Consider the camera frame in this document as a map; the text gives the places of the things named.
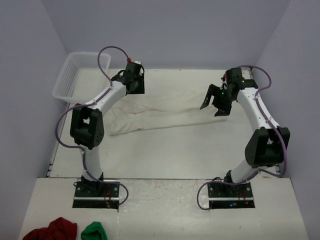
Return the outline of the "white t shirt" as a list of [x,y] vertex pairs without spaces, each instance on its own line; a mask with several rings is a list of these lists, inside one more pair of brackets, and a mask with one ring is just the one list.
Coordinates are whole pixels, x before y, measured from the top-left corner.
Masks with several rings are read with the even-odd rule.
[[227,116],[215,116],[217,109],[203,103],[202,91],[127,95],[117,101],[103,118],[104,131],[117,136],[135,131],[183,127],[221,122]]

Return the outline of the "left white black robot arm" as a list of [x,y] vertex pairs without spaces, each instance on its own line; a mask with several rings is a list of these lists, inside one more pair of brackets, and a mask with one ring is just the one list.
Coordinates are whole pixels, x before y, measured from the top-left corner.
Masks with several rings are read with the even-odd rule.
[[111,78],[111,85],[85,105],[72,110],[70,136],[81,147],[83,173],[75,191],[76,197],[93,198],[103,194],[110,183],[102,183],[99,145],[105,135],[104,116],[126,95],[145,93],[145,70],[140,61],[129,61],[126,68]]

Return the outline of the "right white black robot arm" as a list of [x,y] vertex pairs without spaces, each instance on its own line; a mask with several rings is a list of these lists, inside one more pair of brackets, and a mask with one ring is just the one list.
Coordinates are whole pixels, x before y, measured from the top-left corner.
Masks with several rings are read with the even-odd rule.
[[252,78],[246,79],[242,67],[231,68],[221,78],[222,85],[211,84],[208,87],[201,109],[213,105],[217,108],[215,116],[229,116],[233,102],[240,104],[252,129],[245,150],[244,160],[230,170],[223,180],[208,182],[213,189],[223,190],[227,196],[233,197],[241,191],[241,186],[248,184],[258,173],[269,175],[268,169],[282,164],[287,169],[287,148],[290,140],[290,130],[281,127],[271,116],[261,100],[260,93],[264,90],[258,87]]

